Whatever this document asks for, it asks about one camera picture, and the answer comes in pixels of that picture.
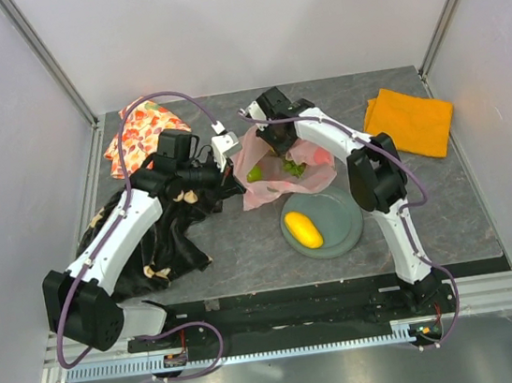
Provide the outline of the yellow fake mango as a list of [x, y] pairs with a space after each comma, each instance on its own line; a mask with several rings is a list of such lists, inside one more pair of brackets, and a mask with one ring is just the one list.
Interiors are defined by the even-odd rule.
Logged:
[[324, 238], [307, 215], [293, 211], [286, 213], [284, 219], [286, 229], [299, 244], [308, 249], [322, 247]]

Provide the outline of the pink plastic bag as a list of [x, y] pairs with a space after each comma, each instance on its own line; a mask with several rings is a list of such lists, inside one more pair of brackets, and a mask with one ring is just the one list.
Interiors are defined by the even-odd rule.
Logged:
[[[300, 178], [285, 173], [283, 160], [305, 163], [307, 169]], [[335, 157], [320, 146], [298, 140], [286, 155], [276, 155], [269, 145], [259, 138], [255, 128], [241, 137], [241, 151], [233, 156], [237, 179], [246, 187], [242, 207], [245, 211], [277, 200], [284, 194], [319, 193], [330, 185], [337, 175]], [[255, 165], [262, 169], [262, 181], [249, 183], [246, 175]]]

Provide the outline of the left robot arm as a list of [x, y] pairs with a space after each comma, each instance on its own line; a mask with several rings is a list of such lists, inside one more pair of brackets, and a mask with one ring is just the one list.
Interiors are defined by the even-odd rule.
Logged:
[[68, 266], [51, 271], [42, 285], [48, 321], [57, 340], [70, 339], [107, 351], [121, 338], [147, 335], [161, 348], [178, 342], [180, 330], [160, 306], [117, 303], [113, 292], [124, 265], [146, 232], [164, 223], [184, 205], [186, 193], [211, 190], [219, 195], [240, 194], [231, 157], [241, 145], [233, 132], [216, 122], [211, 149], [204, 163], [190, 150], [195, 136], [166, 129], [157, 150], [130, 176], [130, 187], [109, 213], [94, 240]]

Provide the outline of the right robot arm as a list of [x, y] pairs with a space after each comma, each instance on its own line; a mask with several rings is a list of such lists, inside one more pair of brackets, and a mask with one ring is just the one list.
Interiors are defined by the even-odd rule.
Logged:
[[437, 280], [410, 217], [408, 169], [391, 136], [358, 132], [329, 117], [308, 99], [291, 101], [276, 87], [254, 100], [245, 116], [255, 121], [257, 136], [277, 154], [287, 152], [298, 140], [306, 140], [345, 164], [352, 198], [372, 214], [390, 249], [403, 289], [403, 310], [413, 316], [426, 313], [434, 303]]

